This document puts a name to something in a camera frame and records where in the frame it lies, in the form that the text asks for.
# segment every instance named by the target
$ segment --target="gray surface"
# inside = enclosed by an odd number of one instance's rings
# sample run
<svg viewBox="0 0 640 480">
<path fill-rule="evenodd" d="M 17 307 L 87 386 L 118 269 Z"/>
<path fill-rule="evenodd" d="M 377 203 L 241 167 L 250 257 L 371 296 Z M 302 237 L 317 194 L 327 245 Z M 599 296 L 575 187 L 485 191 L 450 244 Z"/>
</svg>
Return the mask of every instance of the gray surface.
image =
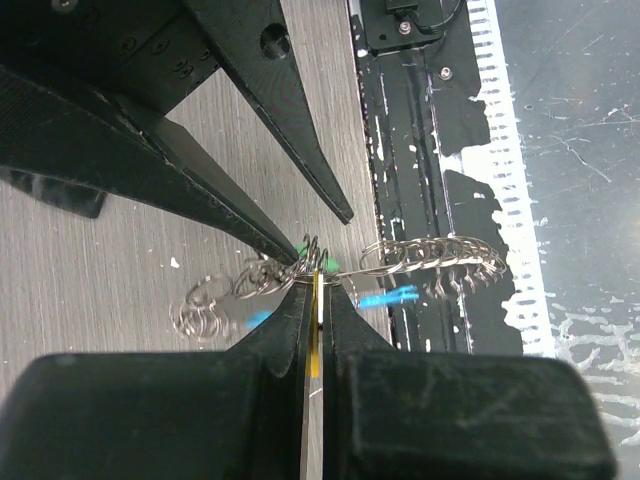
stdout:
<svg viewBox="0 0 640 480">
<path fill-rule="evenodd" d="M 640 477 L 636 0 L 498 0 L 560 358 Z"/>
<path fill-rule="evenodd" d="M 348 268 L 376 240 L 348 17 L 342 0 L 282 3 L 321 145 L 355 210 L 352 224 L 344 227 L 331 215 L 224 73 L 171 118 L 290 239 L 316 233 Z M 0 218 L 0 398 L 46 353 L 228 346 L 179 339 L 168 310 L 204 275 L 238 273 L 250 253 L 238 241 L 113 196 L 101 217 L 89 221 L 6 185 L 0 185 Z M 179 268 L 171 266 L 172 257 Z M 320 401 L 321 395 L 312 399 L 311 478 L 319 478 Z"/>
</svg>

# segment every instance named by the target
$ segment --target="metal wire spring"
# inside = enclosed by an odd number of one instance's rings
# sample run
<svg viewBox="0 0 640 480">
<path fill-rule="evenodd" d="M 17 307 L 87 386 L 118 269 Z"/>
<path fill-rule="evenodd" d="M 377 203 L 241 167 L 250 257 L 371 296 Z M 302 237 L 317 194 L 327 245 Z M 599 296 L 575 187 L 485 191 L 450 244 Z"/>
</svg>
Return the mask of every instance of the metal wire spring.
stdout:
<svg viewBox="0 0 640 480">
<path fill-rule="evenodd" d="M 311 238 L 307 234 L 304 244 L 299 259 L 290 267 L 261 256 L 248 260 L 247 267 L 235 281 L 226 275 L 205 277 L 189 290 L 177 308 L 172 306 L 174 328 L 183 336 L 201 341 L 216 336 L 228 338 L 237 330 L 237 324 L 229 320 L 221 308 L 216 308 L 222 299 L 248 299 L 286 290 L 294 282 L 310 283 L 316 269 L 326 273 L 329 284 L 339 284 L 357 274 L 383 277 L 433 270 L 435 275 L 431 281 L 422 285 L 433 298 L 460 295 L 463 284 L 475 293 L 480 284 L 488 286 L 507 271 L 506 263 L 495 249 L 471 237 L 381 240 L 363 250 L 358 271 L 339 273 L 327 273 L 328 251 L 318 247 L 318 237 Z M 375 255 L 378 264 L 366 267 L 367 261 Z M 211 298 L 205 288 L 212 283 L 226 284 L 224 293 Z"/>
</svg>

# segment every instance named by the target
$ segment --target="yellow strip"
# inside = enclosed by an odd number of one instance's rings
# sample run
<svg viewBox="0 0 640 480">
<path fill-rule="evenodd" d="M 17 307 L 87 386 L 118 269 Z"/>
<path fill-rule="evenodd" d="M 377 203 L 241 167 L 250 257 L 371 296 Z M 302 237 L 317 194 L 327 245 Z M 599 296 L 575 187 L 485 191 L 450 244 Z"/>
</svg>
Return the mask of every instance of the yellow strip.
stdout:
<svg viewBox="0 0 640 480">
<path fill-rule="evenodd" d="M 320 358 L 318 355 L 318 316 L 322 311 L 322 294 L 320 290 L 323 289 L 322 286 L 322 274 L 316 270 L 313 273 L 313 300 L 311 305 L 311 364 L 310 371 L 307 371 L 307 374 L 313 378 L 317 378 L 320 376 Z"/>
</svg>

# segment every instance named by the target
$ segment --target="wood grain surface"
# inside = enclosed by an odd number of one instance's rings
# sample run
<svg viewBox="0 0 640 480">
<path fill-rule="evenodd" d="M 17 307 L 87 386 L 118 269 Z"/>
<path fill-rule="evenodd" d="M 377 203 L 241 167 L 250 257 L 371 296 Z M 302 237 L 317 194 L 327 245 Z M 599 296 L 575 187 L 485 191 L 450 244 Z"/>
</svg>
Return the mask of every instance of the wood grain surface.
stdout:
<svg viewBox="0 0 640 480">
<path fill-rule="evenodd" d="M 377 234 L 346 6 L 282 3 L 321 145 L 355 210 L 351 225 L 341 225 L 313 193 L 223 72 L 170 117 L 294 243 L 316 233 L 343 267 L 353 267 Z M 0 398 L 47 353 L 229 346 L 180 339 L 168 316 L 170 303 L 204 275 L 240 271 L 250 250 L 228 235 L 114 196 L 98 220 L 86 220 L 4 184 L 0 219 Z M 376 327 L 388 332 L 382 312 Z M 321 400 L 311 399 L 309 478 L 320 478 Z"/>
</svg>

